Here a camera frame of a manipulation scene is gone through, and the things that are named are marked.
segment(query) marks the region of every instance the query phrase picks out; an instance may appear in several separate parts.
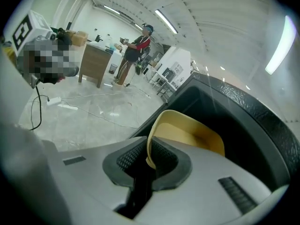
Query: shoe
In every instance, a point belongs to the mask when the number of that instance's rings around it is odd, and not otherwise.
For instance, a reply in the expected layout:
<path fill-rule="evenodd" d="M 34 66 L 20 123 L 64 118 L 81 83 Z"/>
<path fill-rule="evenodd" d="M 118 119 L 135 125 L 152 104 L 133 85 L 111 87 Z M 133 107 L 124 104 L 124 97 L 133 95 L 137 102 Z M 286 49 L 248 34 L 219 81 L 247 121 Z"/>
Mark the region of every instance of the shoe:
<path fill-rule="evenodd" d="M 112 82 L 112 85 L 115 85 L 115 86 L 122 86 L 122 85 L 117 84 L 116 82 Z"/>

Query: yellow plastic bin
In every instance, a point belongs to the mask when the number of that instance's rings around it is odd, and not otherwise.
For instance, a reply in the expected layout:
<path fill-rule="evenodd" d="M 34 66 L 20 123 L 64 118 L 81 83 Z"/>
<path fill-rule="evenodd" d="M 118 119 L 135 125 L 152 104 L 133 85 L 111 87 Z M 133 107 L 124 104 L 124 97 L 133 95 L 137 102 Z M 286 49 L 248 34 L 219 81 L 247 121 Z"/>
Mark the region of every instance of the yellow plastic bin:
<path fill-rule="evenodd" d="M 163 111 L 152 126 L 147 140 L 146 159 L 148 165 L 155 169 L 151 159 L 152 137 L 161 137 L 204 148 L 225 156 L 222 138 L 209 127 L 174 110 Z"/>

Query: trash can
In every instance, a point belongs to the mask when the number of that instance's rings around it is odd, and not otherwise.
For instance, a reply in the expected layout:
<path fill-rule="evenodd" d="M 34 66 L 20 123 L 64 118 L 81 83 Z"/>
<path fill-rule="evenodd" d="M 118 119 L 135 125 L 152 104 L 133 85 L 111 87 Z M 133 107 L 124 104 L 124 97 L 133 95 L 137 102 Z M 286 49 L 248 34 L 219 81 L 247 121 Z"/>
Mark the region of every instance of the trash can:
<path fill-rule="evenodd" d="M 117 70 L 118 66 L 115 64 L 111 64 L 111 67 L 109 68 L 109 73 L 114 74 L 114 72 Z"/>

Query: red sleeve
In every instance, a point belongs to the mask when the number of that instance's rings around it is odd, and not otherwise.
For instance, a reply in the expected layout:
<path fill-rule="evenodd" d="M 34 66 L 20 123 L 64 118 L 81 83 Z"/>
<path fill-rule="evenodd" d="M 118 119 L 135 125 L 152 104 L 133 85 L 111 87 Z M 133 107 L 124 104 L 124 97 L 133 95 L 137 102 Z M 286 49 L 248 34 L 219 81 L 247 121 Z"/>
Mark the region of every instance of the red sleeve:
<path fill-rule="evenodd" d="M 147 47 L 149 44 L 150 44 L 150 38 L 147 39 L 145 42 L 143 42 L 143 43 L 137 45 L 137 46 L 136 46 L 136 49 L 137 49 L 137 50 L 140 50 L 140 49 L 142 49 L 142 48 Z"/>

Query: tube light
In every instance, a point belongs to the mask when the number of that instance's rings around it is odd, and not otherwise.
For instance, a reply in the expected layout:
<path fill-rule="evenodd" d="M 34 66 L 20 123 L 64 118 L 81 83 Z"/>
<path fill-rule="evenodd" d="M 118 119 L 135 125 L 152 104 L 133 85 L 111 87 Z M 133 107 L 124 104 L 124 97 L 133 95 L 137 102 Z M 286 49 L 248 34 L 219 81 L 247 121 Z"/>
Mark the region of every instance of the tube light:
<path fill-rule="evenodd" d="M 140 30 L 143 30 L 139 25 L 135 24 Z"/>
<path fill-rule="evenodd" d="M 296 37 L 296 28 L 289 16 L 285 16 L 285 26 L 276 51 L 265 70 L 272 75 L 290 51 Z"/>
<path fill-rule="evenodd" d="M 177 34 L 178 31 L 174 28 L 174 26 L 169 22 L 169 20 L 161 13 L 159 10 L 155 10 L 156 14 L 169 26 L 173 33 Z"/>
<path fill-rule="evenodd" d="M 106 5 L 103 5 L 103 6 L 104 6 L 105 8 L 107 8 L 107 9 L 109 9 L 109 10 L 111 10 L 111 11 L 113 11 L 113 12 L 115 12 L 115 13 L 117 13 L 117 14 L 120 15 L 120 13 L 119 13 L 118 11 L 113 10 L 112 8 L 110 8 L 110 7 L 106 6 Z"/>

